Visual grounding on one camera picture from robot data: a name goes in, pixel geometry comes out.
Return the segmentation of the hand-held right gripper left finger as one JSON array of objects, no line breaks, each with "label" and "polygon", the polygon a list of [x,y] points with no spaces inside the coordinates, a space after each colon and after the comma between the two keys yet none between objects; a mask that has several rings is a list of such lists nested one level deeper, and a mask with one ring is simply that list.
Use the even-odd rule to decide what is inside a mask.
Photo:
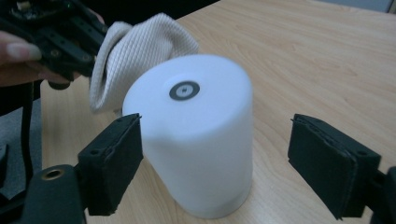
[{"label": "hand-held right gripper left finger", "polygon": [[111,216],[143,160],[139,114],[114,120],[78,153],[84,203],[91,216]]}]

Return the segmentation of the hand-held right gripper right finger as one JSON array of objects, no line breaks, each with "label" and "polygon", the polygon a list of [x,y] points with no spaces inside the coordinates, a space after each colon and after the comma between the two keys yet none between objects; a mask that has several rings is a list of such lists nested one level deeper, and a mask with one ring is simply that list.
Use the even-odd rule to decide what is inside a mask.
[{"label": "hand-held right gripper right finger", "polygon": [[335,218],[362,216],[379,154],[323,120],[296,114],[288,157]]}]

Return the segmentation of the beige knitted cloth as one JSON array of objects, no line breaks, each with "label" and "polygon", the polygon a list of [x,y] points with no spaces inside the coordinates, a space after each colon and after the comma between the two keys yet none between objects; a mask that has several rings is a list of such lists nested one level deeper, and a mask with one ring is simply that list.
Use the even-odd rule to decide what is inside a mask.
[{"label": "beige knitted cloth", "polygon": [[198,48],[192,35],[164,13],[137,25],[113,23],[92,70],[91,111],[121,110],[127,91],[145,72],[168,60],[196,54]]}]

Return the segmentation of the white cylindrical container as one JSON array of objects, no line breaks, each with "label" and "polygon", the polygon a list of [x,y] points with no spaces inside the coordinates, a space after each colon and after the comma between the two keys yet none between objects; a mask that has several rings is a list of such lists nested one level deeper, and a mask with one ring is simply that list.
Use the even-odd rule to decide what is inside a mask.
[{"label": "white cylindrical container", "polygon": [[145,157],[173,199],[202,218],[226,217],[252,182],[252,85],[230,59],[196,54],[148,70],[122,113],[141,116]]}]

